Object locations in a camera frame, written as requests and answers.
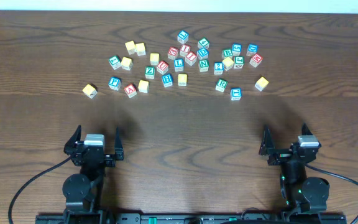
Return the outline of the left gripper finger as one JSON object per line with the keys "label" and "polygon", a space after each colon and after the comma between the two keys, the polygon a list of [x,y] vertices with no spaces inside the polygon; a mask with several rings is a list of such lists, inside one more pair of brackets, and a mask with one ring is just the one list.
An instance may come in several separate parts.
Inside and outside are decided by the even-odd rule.
{"label": "left gripper finger", "polygon": [[73,135],[66,142],[64,148],[75,148],[77,142],[81,139],[81,125],[78,125]]}
{"label": "left gripper finger", "polygon": [[123,146],[119,134],[119,128],[116,128],[115,133],[115,140],[114,140],[114,151],[116,154],[122,154],[123,153]]}

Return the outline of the yellow C block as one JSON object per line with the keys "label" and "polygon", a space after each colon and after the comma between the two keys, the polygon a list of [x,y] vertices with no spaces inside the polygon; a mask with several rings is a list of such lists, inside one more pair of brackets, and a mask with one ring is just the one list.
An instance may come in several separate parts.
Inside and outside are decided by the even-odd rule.
{"label": "yellow C block", "polygon": [[146,80],[140,80],[138,84],[138,89],[141,93],[149,92],[149,82]]}

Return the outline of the green R block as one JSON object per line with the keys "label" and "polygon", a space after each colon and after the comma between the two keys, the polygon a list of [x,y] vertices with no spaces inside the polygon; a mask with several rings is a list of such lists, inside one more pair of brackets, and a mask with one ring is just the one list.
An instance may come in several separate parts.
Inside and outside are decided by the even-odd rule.
{"label": "green R block", "polygon": [[216,83],[215,90],[223,93],[227,87],[227,84],[228,82],[226,80],[220,78]]}

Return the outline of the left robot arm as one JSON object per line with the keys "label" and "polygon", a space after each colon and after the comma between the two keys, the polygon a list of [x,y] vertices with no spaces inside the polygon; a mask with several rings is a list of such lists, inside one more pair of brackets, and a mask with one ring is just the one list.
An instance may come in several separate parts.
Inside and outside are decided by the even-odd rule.
{"label": "left robot arm", "polygon": [[70,156],[80,172],[69,176],[63,183],[62,192],[66,198],[63,212],[65,224],[111,224],[114,215],[101,208],[101,194],[104,185],[105,169],[115,167],[117,161],[124,159],[124,149],[116,129],[114,153],[104,151],[105,138],[102,134],[88,134],[81,140],[81,126],[66,142],[63,151]]}

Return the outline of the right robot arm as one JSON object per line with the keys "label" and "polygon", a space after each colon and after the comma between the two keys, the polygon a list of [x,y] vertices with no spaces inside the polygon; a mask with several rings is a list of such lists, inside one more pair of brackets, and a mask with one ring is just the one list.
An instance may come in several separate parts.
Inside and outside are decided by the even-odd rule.
{"label": "right robot arm", "polygon": [[288,148],[277,149],[267,125],[264,126],[259,155],[267,156],[267,164],[279,166],[280,190],[287,202],[287,208],[280,212],[280,219],[286,222],[295,215],[314,215],[327,209],[329,183],[319,177],[308,177],[306,165],[316,159],[321,143],[306,124],[301,134]]}

